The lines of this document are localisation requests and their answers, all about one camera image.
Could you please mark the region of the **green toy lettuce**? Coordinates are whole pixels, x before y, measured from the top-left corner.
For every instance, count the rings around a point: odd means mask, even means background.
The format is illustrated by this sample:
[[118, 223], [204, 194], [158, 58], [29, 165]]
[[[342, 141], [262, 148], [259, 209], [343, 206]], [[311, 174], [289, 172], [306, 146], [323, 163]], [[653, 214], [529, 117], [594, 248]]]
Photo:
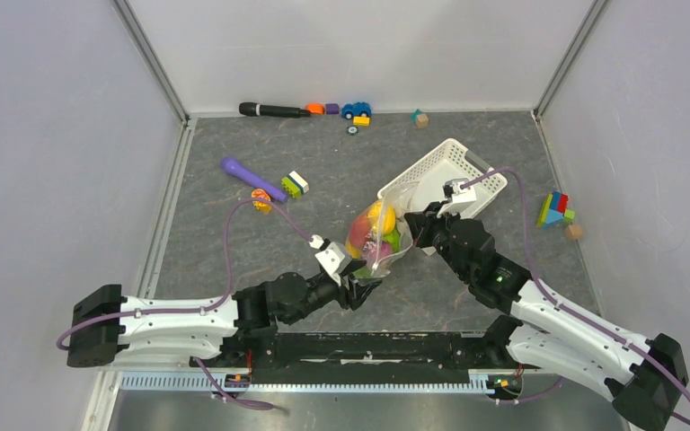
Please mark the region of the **green toy lettuce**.
[[387, 233], [382, 237], [382, 241], [387, 242], [390, 245], [393, 253], [396, 253], [399, 251], [401, 246], [401, 234], [397, 229], [392, 230], [390, 233]]

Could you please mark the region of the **green toy grapes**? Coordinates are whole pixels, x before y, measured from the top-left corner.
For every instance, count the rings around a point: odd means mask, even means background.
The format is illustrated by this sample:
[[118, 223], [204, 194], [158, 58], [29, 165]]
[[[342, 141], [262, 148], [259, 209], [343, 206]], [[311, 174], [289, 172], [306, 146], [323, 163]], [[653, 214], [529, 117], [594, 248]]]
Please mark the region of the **green toy grapes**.
[[356, 270], [353, 275], [359, 279], [374, 279], [376, 276], [373, 274], [372, 268], [360, 268]]

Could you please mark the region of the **yellow orange toy fruit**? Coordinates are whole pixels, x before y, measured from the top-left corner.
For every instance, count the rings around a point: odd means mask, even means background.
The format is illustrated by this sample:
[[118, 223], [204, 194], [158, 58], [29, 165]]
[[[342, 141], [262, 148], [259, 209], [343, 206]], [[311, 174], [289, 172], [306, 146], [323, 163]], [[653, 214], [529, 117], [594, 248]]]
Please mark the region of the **yellow orange toy fruit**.
[[357, 247], [353, 246], [349, 241], [345, 242], [346, 249], [349, 253], [349, 255], [353, 259], [360, 259], [361, 258], [361, 251]]

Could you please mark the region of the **clear zip top bag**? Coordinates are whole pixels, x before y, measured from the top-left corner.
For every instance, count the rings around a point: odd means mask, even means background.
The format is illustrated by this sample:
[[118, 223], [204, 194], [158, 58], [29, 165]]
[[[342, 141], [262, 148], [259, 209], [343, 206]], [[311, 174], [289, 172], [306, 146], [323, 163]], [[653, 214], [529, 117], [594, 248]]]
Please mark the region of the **clear zip top bag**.
[[[400, 249], [398, 252], [392, 253], [389, 257], [386, 257], [386, 258], [379, 260], [377, 263], [375, 263], [372, 266], [369, 266], [366, 262], [366, 265], [364, 267], [372, 268], [373, 274], [376, 276], [376, 278], [387, 277], [388, 274], [390, 273], [391, 266], [397, 260], [401, 259], [408, 252], [408, 250], [413, 246], [411, 233], [410, 233], [410, 230], [409, 230], [407, 223], [404, 220], [404, 215], [411, 210], [412, 199], [415, 195], [417, 187], [418, 187], [418, 183], [416, 181], [410, 181], [410, 182], [406, 182], [403, 184], [393, 185], [386, 190], [386, 192], [382, 195], [381, 198], [378, 198], [375, 201], [375, 202], [377, 202], [378, 200], [381, 200], [385, 204], [389, 204], [389, 205], [394, 207], [396, 217], [397, 217], [395, 229], [397, 229], [401, 234], [401, 246], [400, 246]], [[356, 217], [356, 219], [359, 216], [367, 216], [367, 210], [368, 210], [368, 208], [365, 209], [364, 211], [362, 211]], [[382, 241], [382, 237], [383, 237], [382, 235], [378, 235], [378, 234], [371, 232], [369, 241], [376, 241], [376, 242]], [[360, 259], [364, 260], [363, 256], [362, 256], [362, 249], [360, 249], [360, 251], [361, 251], [361, 258]]]

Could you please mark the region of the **purple toy onion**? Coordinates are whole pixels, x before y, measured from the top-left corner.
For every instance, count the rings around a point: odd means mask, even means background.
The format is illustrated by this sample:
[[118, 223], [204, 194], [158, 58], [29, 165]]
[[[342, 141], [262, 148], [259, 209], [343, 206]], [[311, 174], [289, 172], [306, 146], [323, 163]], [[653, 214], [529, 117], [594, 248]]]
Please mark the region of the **purple toy onion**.
[[379, 260], [389, 257], [393, 253], [393, 247], [385, 241], [369, 241], [362, 249], [363, 259], [369, 266], [374, 265]]

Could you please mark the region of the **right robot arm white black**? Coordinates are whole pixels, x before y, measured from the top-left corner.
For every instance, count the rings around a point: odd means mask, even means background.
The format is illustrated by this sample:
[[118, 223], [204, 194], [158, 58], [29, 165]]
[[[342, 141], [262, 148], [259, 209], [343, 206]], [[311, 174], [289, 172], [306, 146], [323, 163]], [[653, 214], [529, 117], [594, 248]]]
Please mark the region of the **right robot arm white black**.
[[512, 326], [486, 338], [485, 359], [535, 365], [610, 401], [642, 430], [662, 430], [673, 418], [688, 372], [678, 341], [649, 339], [588, 312], [495, 249], [481, 221], [442, 214], [434, 203], [404, 219], [413, 243], [431, 248], [483, 305]]

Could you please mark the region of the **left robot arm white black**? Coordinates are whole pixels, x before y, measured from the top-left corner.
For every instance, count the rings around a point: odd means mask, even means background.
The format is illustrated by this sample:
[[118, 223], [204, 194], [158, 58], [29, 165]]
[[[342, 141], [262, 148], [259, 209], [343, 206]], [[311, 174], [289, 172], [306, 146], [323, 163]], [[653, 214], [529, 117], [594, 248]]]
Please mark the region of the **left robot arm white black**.
[[275, 335], [280, 323], [297, 323], [329, 303], [357, 310], [382, 283], [357, 277], [364, 264], [355, 260], [337, 277], [287, 272], [201, 300], [142, 299], [124, 295], [119, 285], [101, 286], [74, 306], [57, 346], [72, 368], [191, 357], [237, 365], [250, 339]]

